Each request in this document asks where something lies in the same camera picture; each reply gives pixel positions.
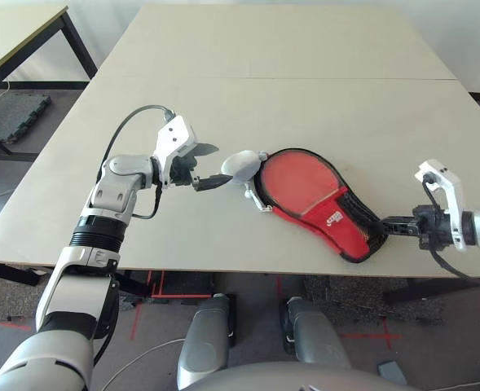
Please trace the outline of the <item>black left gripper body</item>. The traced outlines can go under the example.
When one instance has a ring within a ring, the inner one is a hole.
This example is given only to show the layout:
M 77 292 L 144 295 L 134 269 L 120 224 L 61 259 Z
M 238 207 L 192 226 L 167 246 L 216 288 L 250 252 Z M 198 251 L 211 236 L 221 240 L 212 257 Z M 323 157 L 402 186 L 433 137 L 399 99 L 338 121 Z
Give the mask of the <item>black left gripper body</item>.
M 175 186 L 197 187 L 200 179 L 194 174 L 196 166 L 197 160 L 193 155 L 176 156 L 170 167 L 170 183 Z

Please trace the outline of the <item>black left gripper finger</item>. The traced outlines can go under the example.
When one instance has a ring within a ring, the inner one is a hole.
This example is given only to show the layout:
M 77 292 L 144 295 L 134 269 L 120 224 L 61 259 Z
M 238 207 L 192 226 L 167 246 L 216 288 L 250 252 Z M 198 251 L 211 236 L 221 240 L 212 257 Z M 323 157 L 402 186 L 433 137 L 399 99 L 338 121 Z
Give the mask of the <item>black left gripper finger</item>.
M 232 180 L 231 175 L 215 174 L 207 178 L 199 176 L 192 179 L 192 187 L 195 191 L 208 191 L 223 186 Z
M 199 156 L 207 156 L 212 153 L 215 153 L 219 150 L 218 147 L 214 146 L 213 144 L 210 143 L 198 143 L 193 149 L 192 149 L 192 155 L 194 157 L 199 157 Z

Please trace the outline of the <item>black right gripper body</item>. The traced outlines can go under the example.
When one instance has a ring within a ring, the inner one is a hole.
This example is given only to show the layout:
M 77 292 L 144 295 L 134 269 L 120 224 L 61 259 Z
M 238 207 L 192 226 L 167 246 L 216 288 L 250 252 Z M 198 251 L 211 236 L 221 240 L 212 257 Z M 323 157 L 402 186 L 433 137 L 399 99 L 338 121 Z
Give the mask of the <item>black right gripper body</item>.
M 453 244 L 450 216 L 440 207 L 419 205 L 412 213 L 418 220 L 419 248 L 445 248 Z

